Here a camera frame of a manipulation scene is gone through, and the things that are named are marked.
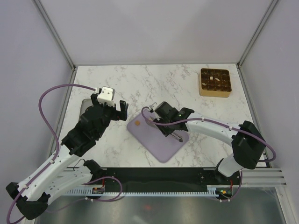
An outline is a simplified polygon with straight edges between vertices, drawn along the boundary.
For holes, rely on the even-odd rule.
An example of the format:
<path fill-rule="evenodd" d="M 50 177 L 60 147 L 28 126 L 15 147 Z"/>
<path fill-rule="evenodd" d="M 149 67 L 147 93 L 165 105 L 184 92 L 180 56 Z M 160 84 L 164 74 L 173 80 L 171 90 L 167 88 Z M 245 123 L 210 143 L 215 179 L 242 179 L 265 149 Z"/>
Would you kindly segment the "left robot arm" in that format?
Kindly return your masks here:
<path fill-rule="evenodd" d="M 11 182 L 6 191 L 13 199 L 13 206 L 27 220 L 43 214 L 58 197 L 78 185 L 97 184 L 103 179 L 103 170 L 94 160 L 86 160 L 83 166 L 69 175 L 59 175 L 73 162 L 96 145 L 111 121 L 126 121 L 128 104 L 121 100 L 116 109 L 113 94 L 104 91 L 92 94 L 92 105 L 81 114 L 78 123 L 62 139 L 60 146 L 34 173 L 23 181 Z"/>

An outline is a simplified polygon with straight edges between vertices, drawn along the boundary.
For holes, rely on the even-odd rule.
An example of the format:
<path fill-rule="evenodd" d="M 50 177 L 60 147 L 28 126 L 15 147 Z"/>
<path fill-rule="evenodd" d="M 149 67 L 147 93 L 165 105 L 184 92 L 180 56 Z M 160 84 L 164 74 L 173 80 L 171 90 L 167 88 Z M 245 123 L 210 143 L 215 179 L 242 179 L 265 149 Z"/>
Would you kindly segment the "metal tongs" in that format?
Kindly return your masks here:
<path fill-rule="evenodd" d="M 150 127 L 153 127 L 159 131 L 161 131 L 156 125 L 152 124 L 151 122 L 149 122 L 148 120 L 146 120 L 146 124 L 149 125 Z M 179 142 L 183 142 L 183 138 L 181 135 L 178 135 L 177 133 L 173 132 L 171 134 L 168 134 L 168 135 L 164 135 L 165 137 L 168 137 L 168 136 L 171 136 L 173 137 L 174 139 L 176 139 L 177 141 Z"/>

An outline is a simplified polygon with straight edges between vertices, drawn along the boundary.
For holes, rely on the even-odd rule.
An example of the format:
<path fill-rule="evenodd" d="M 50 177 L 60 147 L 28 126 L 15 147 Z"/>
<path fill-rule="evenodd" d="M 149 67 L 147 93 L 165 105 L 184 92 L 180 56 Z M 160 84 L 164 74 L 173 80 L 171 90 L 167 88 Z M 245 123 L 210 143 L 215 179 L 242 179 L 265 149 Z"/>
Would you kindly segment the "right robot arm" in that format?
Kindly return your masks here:
<path fill-rule="evenodd" d="M 193 109 L 183 107 L 177 110 L 167 102 L 154 104 L 152 112 L 155 123 L 164 136 L 175 131 L 200 133 L 220 140 L 232 147 L 232 154 L 222 159 L 214 171 L 214 180 L 225 184 L 230 177 L 243 168 L 254 170 L 265 149 L 264 138 L 250 121 L 242 124 L 222 122 L 205 117 Z"/>

